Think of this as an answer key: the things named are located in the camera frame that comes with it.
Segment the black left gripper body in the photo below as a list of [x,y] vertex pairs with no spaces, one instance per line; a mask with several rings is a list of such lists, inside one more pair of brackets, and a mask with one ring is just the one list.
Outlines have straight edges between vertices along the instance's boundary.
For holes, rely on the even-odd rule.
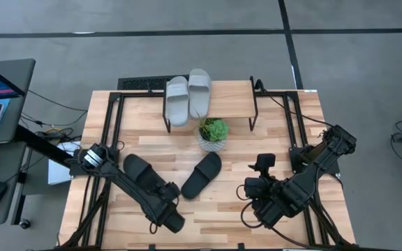
[[181,191],[176,183],[169,182],[169,183],[165,183],[164,185],[158,187],[158,194],[165,201],[172,202],[176,199],[177,204],[178,204]]

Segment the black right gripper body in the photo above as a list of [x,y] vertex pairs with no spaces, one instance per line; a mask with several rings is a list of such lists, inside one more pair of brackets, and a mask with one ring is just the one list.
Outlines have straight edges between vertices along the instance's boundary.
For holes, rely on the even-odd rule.
[[274,186],[277,179],[274,176],[246,178],[244,181],[245,196],[249,199],[269,199],[274,197]]

